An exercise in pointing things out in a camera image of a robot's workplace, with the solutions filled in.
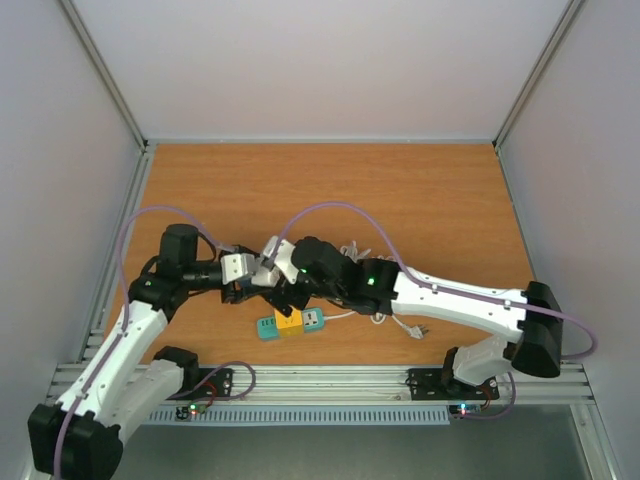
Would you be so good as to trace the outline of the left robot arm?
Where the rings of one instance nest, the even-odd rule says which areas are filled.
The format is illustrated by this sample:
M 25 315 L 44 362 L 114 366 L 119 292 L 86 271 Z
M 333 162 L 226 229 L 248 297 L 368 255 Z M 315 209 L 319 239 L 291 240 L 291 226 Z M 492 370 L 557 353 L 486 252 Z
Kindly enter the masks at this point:
M 195 353 L 164 347 L 138 378 L 132 375 L 153 341 L 191 297 L 224 290 L 254 273 L 256 253 L 211 244 L 213 258 L 197 257 L 208 237 L 173 224 L 159 252 L 129 286 L 119 317 L 75 382 L 51 405 L 39 404 L 27 428 L 34 467 L 56 479 L 110 479 L 126 444 L 167 399 L 189 398 L 201 386 Z

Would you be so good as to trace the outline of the teal power strip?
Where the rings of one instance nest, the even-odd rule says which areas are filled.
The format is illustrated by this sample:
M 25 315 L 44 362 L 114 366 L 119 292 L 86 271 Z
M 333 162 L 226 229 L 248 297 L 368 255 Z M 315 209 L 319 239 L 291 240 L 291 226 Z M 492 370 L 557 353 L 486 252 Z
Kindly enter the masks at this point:
M 322 311 L 319 308 L 310 308 L 300 311 L 302 312 L 304 322 L 303 334 L 314 333 L 324 328 L 325 319 Z M 256 330 L 258 337 L 263 341 L 284 339 L 278 337 L 275 326 L 274 313 L 269 317 L 258 319 L 256 322 Z

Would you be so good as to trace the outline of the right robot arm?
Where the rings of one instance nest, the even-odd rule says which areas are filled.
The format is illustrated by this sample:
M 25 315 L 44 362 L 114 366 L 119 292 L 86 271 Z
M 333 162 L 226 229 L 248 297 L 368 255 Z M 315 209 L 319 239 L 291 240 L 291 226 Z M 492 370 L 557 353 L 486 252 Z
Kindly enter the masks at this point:
M 362 315 L 425 316 L 489 333 L 472 346 L 448 350 L 441 383 L 450 395 L 463 396 L 511 371 L 538 378 L 560 374 L 563 321 L 544 283 L 519 290 L 447 281 L 392 260 L 354 260 L 311 236 L 294 244 L 271 238 L 260 260 L 280 276 L 272 292 L 282 312 L 320 298 Z

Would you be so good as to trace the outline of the yellow plug adapter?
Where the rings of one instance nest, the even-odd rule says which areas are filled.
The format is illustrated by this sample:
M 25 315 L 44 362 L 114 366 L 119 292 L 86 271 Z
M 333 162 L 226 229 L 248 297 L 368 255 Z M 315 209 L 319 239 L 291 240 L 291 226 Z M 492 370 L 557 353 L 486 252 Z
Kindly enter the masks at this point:
M 288 316 L 275 311 L 274 320 L 279 338 L 297 336 L 304 333 L 303 316 L 300 310 L 293 309 Z

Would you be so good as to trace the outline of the white cube socket adapter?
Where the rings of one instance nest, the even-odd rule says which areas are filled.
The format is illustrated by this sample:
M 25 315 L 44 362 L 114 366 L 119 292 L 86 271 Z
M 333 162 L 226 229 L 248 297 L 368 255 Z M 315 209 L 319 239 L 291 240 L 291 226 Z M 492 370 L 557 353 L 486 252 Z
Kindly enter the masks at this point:
M 272 288 L 277 285 L 280 276 L 281 274 L 277 268 L 269 270 L 261 266 L 251 277 L 251 284 L 257 287 Z

